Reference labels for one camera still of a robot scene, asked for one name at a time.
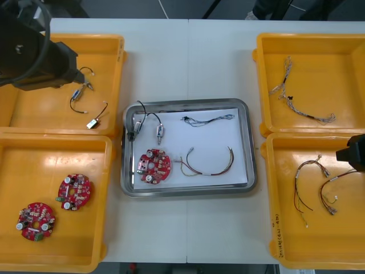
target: capacitor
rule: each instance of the capacitor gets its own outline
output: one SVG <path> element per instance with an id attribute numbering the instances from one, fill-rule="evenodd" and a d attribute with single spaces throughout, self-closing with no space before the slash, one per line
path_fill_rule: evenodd
<path id="1" fill-rule="evenodd" d="M 42 226 L 40 228 L 43 231 L 47 231 L 47 230 L 51 229 L 51 224 L 42 224 Z"/>
<path id="2" fill-rule="evenodd" d="M 27 221 L 21 221 L 19 223 L 17 223 L 17 230 L 23 230 L 28 226 L 28 222 Z"/>
<path id="3" fill-rule="evenodd" d="M 146 156 L 149 158 L 153 157 L 153 152 L 151 150 L 147 151 Z"/>
<path id="4" fill-rule="evenodd" d="M 74 180 L 73 180 L 73 178 L 66 177 L 66 178 L 64 179 L 64 182 L 65 182 L 66 184 L 73 184 L 73 183 L 74 183 Z"/>
<path id="5" fill-rule="evenodd" d="M 152 182 L 153 181 L 153 176 L 152 175 L 147 175 L 146 176 L 146 182 Z"/>
<path id="6" fill-rule="evenodd" d="M 63 204 L 63 208 L 66 209 L 66 210 L 71 209 L 72 207 L 75 207 L 74 203 L 65 202 Z"/>

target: yellow bin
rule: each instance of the yellow bin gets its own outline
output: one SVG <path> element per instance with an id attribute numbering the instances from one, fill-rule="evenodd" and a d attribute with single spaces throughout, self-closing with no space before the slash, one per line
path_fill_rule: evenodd
<path id="1" fill-rule="evenodd" d="M 298 110 L 317 117 L 336 115 L 323 124 L 300 116 L 280 91 L 285 59 L 292 68 L 286 95 Z M 261 34 L 253 52 L 257 64 L 263 136 L 271 132 L 365 133 L 365 35 L 363 34 Z"/>
<path id="2" fill-rule="evenodd" d="M 0 271 L 91 272 L 103 245 L 112 143 L 106 136 L 0 134 Z M 68 174 L 92 181 L 88 203 L 66 211 L 56 202 Z M 19 211 L 48 204 L 55 213 L 50 237 L 29 241 L 17 231 Z"/>
<path id="3" fill-rule="evenodd" d="M 338 210 L 330 215 L 319 197 L 327 180 L 315 164 L 298 177 L 301 199 L 313 209 L 294 207 L 294 178 L 307 160 L 319 160 L 333 178 L 352 167 L 338 162 L 335 152 L 346 147 L 350 134 L 270 134 L 261 147 L 270 198 L 272 256 L 294 269 L 365 269 L 365 174 L 354 173 L 328 183 L 323 193 Z"/>
<path id="4" fill-rule="evenodd" d="M 116 136 L 116 115 L 119 102 L 123 62 L 127 58 L 124 38 L 118 35 L 53 34 L 53 42 L 63 42 L 78 53 L 78 68 L 92 83 L 94 90 L 85 89 L 73 107 L 87 114 L 74 112 L 70 99 L 80 84 L 61 88 L 19 90 L 12 85 L 0 88 L 0 132 L 39 134 L 89 134 Z M 93 130 L 86 125 L 108 107 Z"/>

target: metal tray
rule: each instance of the metal tray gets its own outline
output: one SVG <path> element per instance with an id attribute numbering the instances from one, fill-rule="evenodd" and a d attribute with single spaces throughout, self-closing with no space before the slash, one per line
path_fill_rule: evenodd
<path id="1" fill-rule="evenodd" d="M 247 183 L 225 184 L 219 186 L 203 187 L 172 187 L 156 188 L 146 190 L 135 190 L 133 165 L 133 144 L 127 138 L 128 132 L 133 130 L 134 115 L 142 114 L 143 108 L 139 103 L 130 105 L 124 110 L 123 114 L 123 136 L 122 136 L 122 165 L 121 165 L 121 188 L 129 197 L 163 197 L 163 196 L 192 196 L 192 195 L 211 195 L 211 194 L 232 194 L 248 192 L 256 185 L 256 162 L 253 149 L 253 138 L 250 125 L 249 110 L 247 105 L 235 98 L 231 99 L 204 99 L 204 100 L 181 100 L 144 103 L 147 112 L 188 112 L 204 110 L 223 110 L 230 108 L 238 109 L 240 120 L 242 147 L 246 163 Z"/>

